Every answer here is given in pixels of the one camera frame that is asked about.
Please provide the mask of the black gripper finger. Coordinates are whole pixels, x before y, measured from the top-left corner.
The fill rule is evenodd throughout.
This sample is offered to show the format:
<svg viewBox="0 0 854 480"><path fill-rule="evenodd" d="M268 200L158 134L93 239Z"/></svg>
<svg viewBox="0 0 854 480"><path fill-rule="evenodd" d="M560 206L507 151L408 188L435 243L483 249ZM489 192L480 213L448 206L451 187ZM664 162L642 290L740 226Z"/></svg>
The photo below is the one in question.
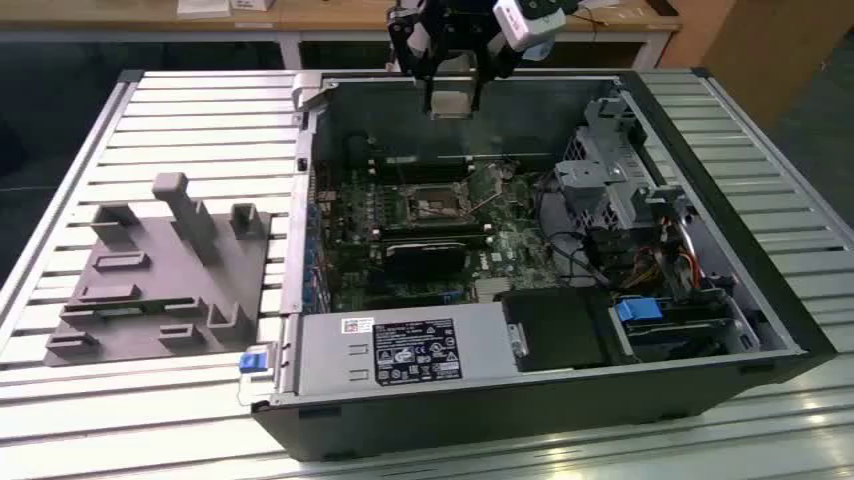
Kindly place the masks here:
<svg viewBox="0 0 854 480"><path fill-rule="evenodd" d="M513 71L513 50L504 37L493 37L473 49L475 76L471 111L480 107L480 97L485 84L496 78L507 78Z"/></svg>
<svg viewBox="0 0 854 480"><path fill-rule="evenodd" d="M421 111L432 112L433 93L431 36L421 23L421 4L393 4L388 9L388 36L393 61L401 74L423 86Z"/></svg>

